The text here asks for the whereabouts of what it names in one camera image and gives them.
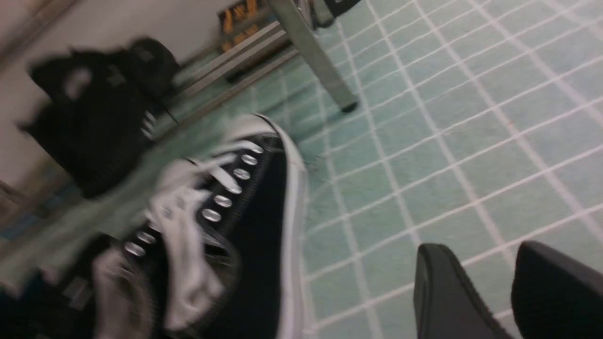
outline chair leg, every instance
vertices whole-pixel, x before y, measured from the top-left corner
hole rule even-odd
[[[327,7],[324,0],[312,0],[314,3],[314,12],[316,12],[316,21],[321,28],[327,28],[335,22],[333,14]]]
[[[292,0],[267,0],[289,39],[318,77],[334,102],[343,112],[351,112],[358,105],[356,96],[341,78]]]

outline tiled floor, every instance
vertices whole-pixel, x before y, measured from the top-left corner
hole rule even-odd
[[[310,169],[307,338],[415,338],[421,242],[450,246],[515,335],[522,241],[603,270],[601,1],[362,0],[319,35],[357,111],[339,113],[298,59],[153,150],[119,192],[69,213],[0,277],[65,262],[94,229],[124,232],[162,166],[257,111],[290,132]]]

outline black shoe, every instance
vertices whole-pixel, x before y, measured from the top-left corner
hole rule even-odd
[[[300,338],[304,188],[299,152],[263,116],[235,121],[212,159],[173,163],[150,199],[148,222],[97,261],[97,302],[106,315],[97,331]],[[136,312],[124,312],[128,300]],[[123,321],[132,314],[138,332]]]

